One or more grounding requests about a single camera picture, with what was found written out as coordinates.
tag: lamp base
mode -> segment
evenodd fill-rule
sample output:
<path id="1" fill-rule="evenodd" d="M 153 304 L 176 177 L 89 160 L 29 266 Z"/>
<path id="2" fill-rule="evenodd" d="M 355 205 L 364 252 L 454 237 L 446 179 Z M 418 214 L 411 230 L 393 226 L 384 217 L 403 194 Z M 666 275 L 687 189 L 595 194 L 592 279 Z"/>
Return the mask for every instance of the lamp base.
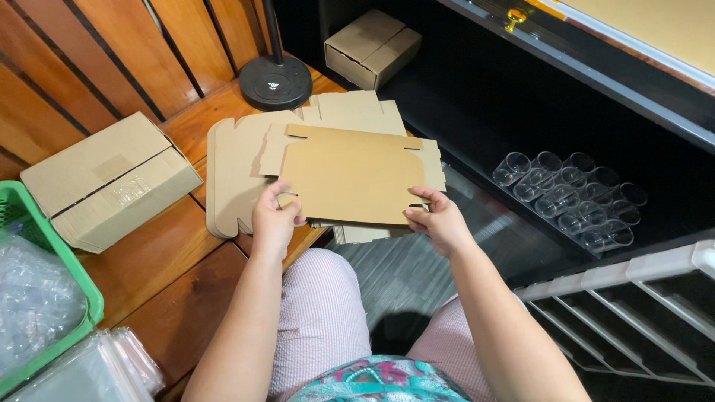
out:
<path id="1" fill-rule="evenodd" d="M 295 109 L 306 103 L 312 92 L 310 71 L 288 56 L 280 66 L 271 56 L 251 60 L 241 69 L 238 84 L 246 103 L 265 112 Z"/>

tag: small cardboard box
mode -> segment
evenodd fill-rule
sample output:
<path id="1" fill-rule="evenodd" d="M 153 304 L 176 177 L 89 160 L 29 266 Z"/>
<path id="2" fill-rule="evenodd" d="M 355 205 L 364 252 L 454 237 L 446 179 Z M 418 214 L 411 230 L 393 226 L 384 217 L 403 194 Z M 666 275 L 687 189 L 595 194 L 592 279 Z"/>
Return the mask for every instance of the small cardboard box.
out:
<path id="1" fill-rule="evenodd" d="M 325 41 L 325 64 L 364 90 L 376 90 L 417 54 L 422 36 L 370 10 Z"/>
<path id="2" fill-rule="evenodd" d="M 24 170 L 20 178 L 69 245 L 97 254 L 202 183 L 141 112 Z"/>

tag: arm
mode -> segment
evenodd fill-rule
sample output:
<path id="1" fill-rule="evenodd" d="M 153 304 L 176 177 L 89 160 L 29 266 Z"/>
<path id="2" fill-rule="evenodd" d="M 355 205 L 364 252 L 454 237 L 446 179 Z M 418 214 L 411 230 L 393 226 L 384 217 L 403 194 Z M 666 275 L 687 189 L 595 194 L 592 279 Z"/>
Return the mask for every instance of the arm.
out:
<path id="1" fill-rule="evenodd" d="M 278 333 L 282 260 L 300 201 L 279 210 L 286 182 L 270 185 L 253 210 L 253 246 L 233 299 L 191 376 L 182 401 L 264 401 Z"/>
<path id="2" fill-rule="evenodd" d="M 407 210 L 413 230 L 449 258 L 484 376 L 499 401 L 589 401 L 576 373 L 524 310 L 474 242 L 457 205 L 437 190 L 414 187 L 433 212 Z"/>

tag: white drawer organizer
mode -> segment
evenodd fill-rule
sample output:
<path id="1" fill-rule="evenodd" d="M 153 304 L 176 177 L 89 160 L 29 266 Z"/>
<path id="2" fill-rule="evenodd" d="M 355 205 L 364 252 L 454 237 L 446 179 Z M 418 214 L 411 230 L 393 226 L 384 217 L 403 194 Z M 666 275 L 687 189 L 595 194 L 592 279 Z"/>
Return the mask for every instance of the white drawer organizer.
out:
<path id="1" fill-rule="evenodd" d="M 715 386 L 715 240 L 515 294 L 586 371 Z"/>

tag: gray floor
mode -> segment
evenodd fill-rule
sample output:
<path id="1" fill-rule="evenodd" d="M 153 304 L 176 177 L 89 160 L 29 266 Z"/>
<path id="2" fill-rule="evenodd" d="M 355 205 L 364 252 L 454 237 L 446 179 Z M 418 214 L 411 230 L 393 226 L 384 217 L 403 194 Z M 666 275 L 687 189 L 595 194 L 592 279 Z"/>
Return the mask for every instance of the gray floor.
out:
<path id="1" fill-rule="evenodd" d="M 555 243 L 454 169 L 445 166 L 444 171 L 447 196 L 459 206 L 475 240 L 503 277 L 519 273 L 534 258 L 559 258 Z M 336 245 L 331 240 L 326 248 L 345 257 L 355 269 L 370 330 L 388 314 L 430 316 L 456 293 L 449 261 L 420 233 L 359 245 Z"/>

